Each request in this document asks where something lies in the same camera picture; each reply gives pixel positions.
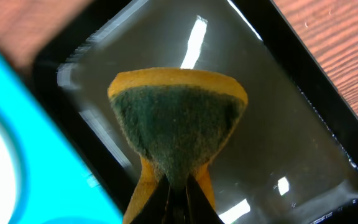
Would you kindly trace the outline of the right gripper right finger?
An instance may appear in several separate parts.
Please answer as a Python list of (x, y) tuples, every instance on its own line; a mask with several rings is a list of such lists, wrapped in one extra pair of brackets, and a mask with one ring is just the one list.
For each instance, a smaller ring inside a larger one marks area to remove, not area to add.
[(188, 176), (186, 182), (186, 201), (189, 223), (224, 224), (192, 175)]

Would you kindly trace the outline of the green yellow sponge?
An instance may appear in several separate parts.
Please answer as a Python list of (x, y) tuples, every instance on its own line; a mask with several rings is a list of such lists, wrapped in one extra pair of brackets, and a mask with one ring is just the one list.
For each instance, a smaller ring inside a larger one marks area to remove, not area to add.
[(147, 68), (118, 73), (108, 98), (128, 145), (141, 161), (124, 223), (139, 214), (164, 175), (171, 187), (169, 223), (189, 223), (189, 175), (215, 211), (208, 167), (247, 108), (242, 85), (216, 72)]

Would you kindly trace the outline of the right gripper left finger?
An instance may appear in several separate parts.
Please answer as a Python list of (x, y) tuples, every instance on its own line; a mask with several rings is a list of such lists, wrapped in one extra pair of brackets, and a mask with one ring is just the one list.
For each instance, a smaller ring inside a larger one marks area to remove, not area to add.
[(168, 224), (170, 221), (171, 187), (164, 175), (131, 224)]

